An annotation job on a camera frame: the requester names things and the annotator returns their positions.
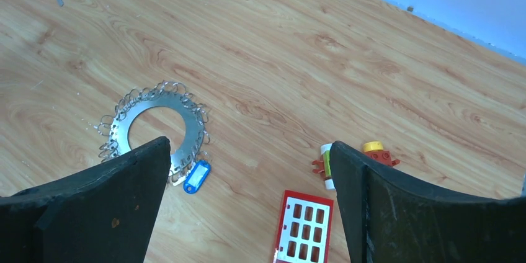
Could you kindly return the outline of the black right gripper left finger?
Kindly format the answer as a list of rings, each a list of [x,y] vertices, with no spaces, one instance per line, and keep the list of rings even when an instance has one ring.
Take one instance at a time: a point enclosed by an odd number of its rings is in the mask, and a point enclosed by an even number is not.
[[[2,262],[143,262],[171,165],[161,136],[1,199]]]

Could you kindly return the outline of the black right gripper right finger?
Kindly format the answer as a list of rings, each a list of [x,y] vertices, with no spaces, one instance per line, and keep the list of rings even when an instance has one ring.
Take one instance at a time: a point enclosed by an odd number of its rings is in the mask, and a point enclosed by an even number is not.
[[[330,167],[352,262],[524,262],[525,198],[446,189],[341,141]]]

